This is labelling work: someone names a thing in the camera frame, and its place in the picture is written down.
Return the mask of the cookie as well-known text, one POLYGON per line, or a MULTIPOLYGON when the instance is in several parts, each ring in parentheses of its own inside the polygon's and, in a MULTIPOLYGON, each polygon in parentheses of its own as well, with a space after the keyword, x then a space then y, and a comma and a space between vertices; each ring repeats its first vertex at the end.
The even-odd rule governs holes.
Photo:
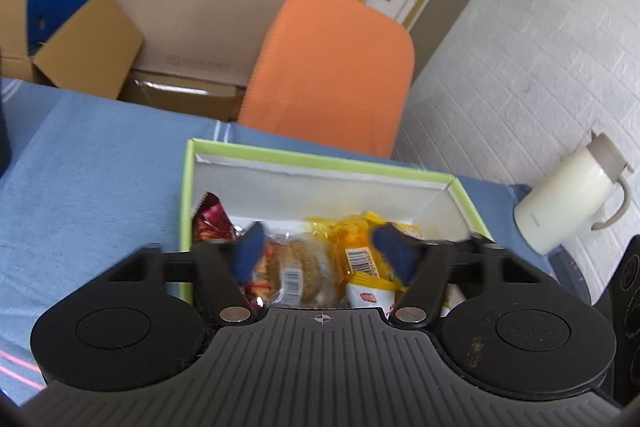
POLYGON ((262 307, 321 309, 340 300, 328 247, 310 233, 269 235, 244 291, 262 307))

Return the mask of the black induction cooker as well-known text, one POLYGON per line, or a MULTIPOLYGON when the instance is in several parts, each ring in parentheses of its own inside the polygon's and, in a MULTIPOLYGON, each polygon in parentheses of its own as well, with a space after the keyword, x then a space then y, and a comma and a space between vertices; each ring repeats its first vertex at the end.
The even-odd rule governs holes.
POLYGON ((640 237, 635 235, 594 306, 612 324, 616 338, 614 360, 602 388, 623 407, 639 394, 639 255, 640 237))

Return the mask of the white thermos jug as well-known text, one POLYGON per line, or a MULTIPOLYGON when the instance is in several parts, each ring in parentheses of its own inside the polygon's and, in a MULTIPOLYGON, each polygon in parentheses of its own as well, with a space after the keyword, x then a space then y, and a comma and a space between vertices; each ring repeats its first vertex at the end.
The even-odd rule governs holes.
POLYGON ((625 216, 632 191, 624 177, 629 161, 605 133, 593 132, 590 142, 575 150, 514 208, 514 222, 533 251, 545 256, 589 225, 602 231, 625 216), (611 217, 597 221, 599 210, 616 187, 623 202, 611 217))

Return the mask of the white red snack packet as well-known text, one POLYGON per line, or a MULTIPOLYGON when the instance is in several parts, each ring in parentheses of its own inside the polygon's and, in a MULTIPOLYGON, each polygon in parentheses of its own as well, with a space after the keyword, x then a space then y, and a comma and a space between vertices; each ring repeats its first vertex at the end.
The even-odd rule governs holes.
POLYGON ((378 308, 392 312, 399 286, 363 272, 354 272, 345 286, 345 297, 352 309, 378 308))

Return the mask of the green open cardboard box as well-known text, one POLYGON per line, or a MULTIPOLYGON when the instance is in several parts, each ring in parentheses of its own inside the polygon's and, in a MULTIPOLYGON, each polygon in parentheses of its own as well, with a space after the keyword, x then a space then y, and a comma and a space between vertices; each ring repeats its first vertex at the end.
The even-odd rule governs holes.
POLYGON ((488 230, 451 174, 193 139, 186 146, 180 247, 192 244, 192 218, 217 195, 236 237, 253 223, 272 234, 310 233, 310 217, 340 220, 372 211, 416 239, 460 241, 488 230))

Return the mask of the yellow snack packet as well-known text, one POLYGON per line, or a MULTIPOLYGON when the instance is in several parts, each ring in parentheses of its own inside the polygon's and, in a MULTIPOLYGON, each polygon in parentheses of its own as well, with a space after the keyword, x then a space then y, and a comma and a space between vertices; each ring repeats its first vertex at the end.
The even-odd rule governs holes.
POLYGON ((341 294, 356 272, 390 281, 396 288, 401 287, 398 276, 372 242, 373 231, 389 225, 390 221, 367 211, 340 220, 310 217, 306 222, 314 238, 326 244, 341 294))

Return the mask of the black coffee cup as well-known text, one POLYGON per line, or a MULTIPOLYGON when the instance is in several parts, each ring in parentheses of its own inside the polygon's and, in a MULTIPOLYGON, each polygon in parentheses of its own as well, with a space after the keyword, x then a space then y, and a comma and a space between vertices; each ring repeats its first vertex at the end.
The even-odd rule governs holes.
POLYGON ((4 117, 3 104, 0 104, 0 176, 6 173, 12 159, 12 147, 6 117, 4 117))

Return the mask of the flat cardboard box under bag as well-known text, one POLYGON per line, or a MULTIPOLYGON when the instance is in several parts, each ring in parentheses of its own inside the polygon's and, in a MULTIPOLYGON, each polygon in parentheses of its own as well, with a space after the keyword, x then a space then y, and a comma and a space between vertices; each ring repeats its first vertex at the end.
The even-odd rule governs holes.
POLYGON ((118 99, 168 112, 229 122, 238 119, 244 94, 243 88, 230 84, 133 70, 118 99))

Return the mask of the open brown cardboard box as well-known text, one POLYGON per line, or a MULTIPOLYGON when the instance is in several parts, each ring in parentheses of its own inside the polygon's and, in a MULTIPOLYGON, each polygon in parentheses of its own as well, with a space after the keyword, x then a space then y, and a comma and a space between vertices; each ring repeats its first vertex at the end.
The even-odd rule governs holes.
POLYGON ((1 0, 6 78, 115 100, 142 42, 114 0, 1 0))

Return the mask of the orange chair backrest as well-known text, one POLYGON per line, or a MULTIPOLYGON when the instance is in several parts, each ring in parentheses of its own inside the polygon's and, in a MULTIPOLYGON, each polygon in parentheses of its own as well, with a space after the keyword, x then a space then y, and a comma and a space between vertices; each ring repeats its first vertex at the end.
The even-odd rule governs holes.
POLYGON ((414 69, 396 20, 356 0, 288 0, 262 44, 239 124, 390 157, 414 69))

